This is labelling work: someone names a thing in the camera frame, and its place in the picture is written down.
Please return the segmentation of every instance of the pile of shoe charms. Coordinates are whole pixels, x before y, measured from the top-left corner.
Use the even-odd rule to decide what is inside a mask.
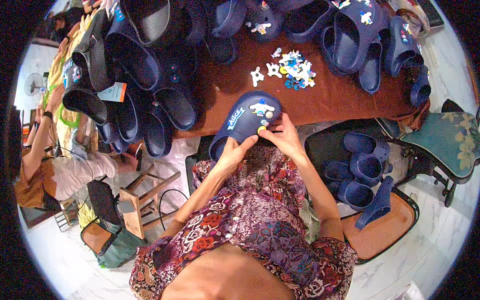
[[[268,69],[267,75],[270,77],[275,75],[278,78],[282,78],[282,74],[286,75],[287,81],[285,81],[285,86],[296,91],[307,86],[313,87],[315,85],[313,79],[317,74],[312,72],[312,63],[308,62],[299,51],[291,51],[289,54],[281,53],[282,49],[277,48],[273,54],[270,54],[273,59],[277,57],[282,58],[278,61],[278,64],[273,62],[266,64]],[[257,87],[258,81],[264,80],[264,76],[260,73],[260,67],[250,72],[250,75],[252,75],[253,87]]]
[[[287,75],[285,86],[294,88],[296,91],[307,86],[313,87],[313,79],[317,75],[312,72],[312,63],[308,62],[299,51],[291,51],[289,54],[282,54],[282,59],[278,61],[280,73]]]

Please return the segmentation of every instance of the wall fan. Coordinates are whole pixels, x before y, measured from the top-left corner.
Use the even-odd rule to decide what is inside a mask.
[[[25,80],[25,94],[33,96],[38,94],[40,88],[43,87],[43,77],[38,73],[32,73],[28,75]]]

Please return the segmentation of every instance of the green cushion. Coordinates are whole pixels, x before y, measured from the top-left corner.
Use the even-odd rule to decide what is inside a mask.
[[[400,140],[424,148],[459,178],[468,176],[480,157],[477,123],[466,112],[430,113],[420,131]]]
[[[108,231],[115,233],[119,228],[120,227],[117,225],[112,225]],[[105,268],[118,268],[121,263],[130,259],[137,253],[137,247],[145,245],[146,242],[144,240],[123,228],[105,254],[102,256],[95,254],[96,260],[99,265],[103,265]]]

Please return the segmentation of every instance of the clear plastic bag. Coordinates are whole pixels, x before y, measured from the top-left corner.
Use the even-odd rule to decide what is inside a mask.
[[[430,31],[428,17],[416,0],[389,0],[388,3],[397,15],[404,17],[414,38]]]

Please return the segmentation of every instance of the person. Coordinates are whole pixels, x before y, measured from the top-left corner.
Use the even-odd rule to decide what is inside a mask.
[[[138,299],[343,299],[356,252],[344,243],[335,200],[283,113],[276,147],[228,138],[215,164],[193,167],[197,190],[159,239],[139,247],[130,277]],[[308,190],[321,221],[304,238]]]
[[[102,0],[93,4],[90,4],[90,1],[71,1],[68,10],[59,12],[49,18],[47,32],[51,34],[50,39],[61,43],[67,38],[67,34],[72,32],[74,26],[79,24],[82,16],[91,13],[93,8],[100,6],[101,3]]]
[[[19,206],[53,210],[58,201],[71,197],[92,178],[103,175],[112,178],[119,172],[137,169],[138,161],[129,154],[125,154],[125,161],[100,152],[88,154],[87,159],[45,156],[45,146],[52,137],[52,114],[60,105],[64,90],[63,85],[53,90],[45,111],[38,113],[39,125],[32,128],[27,147],[22,151],[20,175],[15,183]]]
[[[85,10],[72,7],[65,12],[59,12],[49,19],[47,31],[51,34],[51,40],[61,43],[71,29],[81,21]]]

